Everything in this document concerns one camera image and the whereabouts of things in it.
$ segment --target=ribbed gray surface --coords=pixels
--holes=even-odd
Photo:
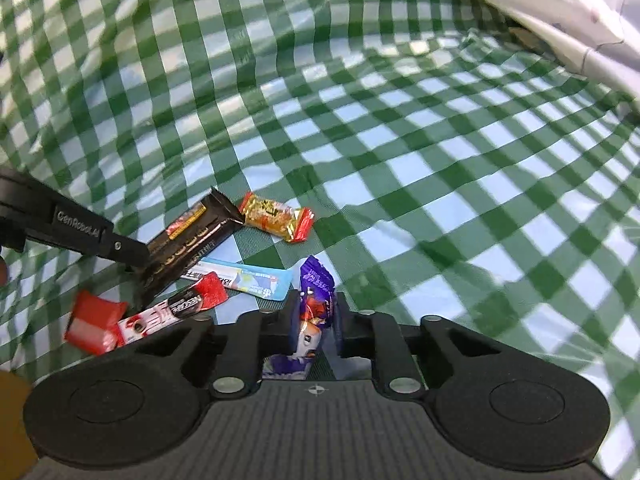
[[[602,480],[587,465],[514,473],[451,447],[423,409],[380,396],[370,381],[265,381],[247,399],[212,405],[198,430],[164,456],[109,471],[46,458],[27,480]]]

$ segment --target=blue stick packet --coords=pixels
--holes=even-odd
[[[232,264],[208,256],[187,270],[182,277],[197,281],[210,272],[218,275],[225,288],[275,301],[284,300],[293,277],[292,270]]]
[[[318,259],[309,256],[300,267],[298,347],[293,355],[269,357],[262,370],[263,378],[306,379],[320,348],[322,331],[331,325],[334,304],[334,277]]]

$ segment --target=purple candy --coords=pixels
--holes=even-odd
[[[300,330],[298,347],[290,356],[271,356],[263,370],[267,379],[305,379],[320,346],[322,329],[331,326],[335,282],[313,256],[300,267]]]

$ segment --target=black snack bar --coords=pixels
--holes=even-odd
[[[217,189],[211,188],[211,193],[148,243],[150,261],[140,269],[140,306],[151,303],[201,257],[243,225],[244,215],[238,208]]]

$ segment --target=checkered fabric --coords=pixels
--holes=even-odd
[[[315,254],[354,309],[440,314],[582,374],[612,410],[600,466],[640,478],[640,137],[626,96],[509,43],[483,0],[0,12],[0,162],[141,240],[210,186],[309,206],[307,242],[246,228],[213,256],[299,269]],[[104,260],[35,243],[3,256],[0,364],[30,380],[84,357],[62,343],[79,288],[132,298]],[[247,298],[218,322],[269,306]]]

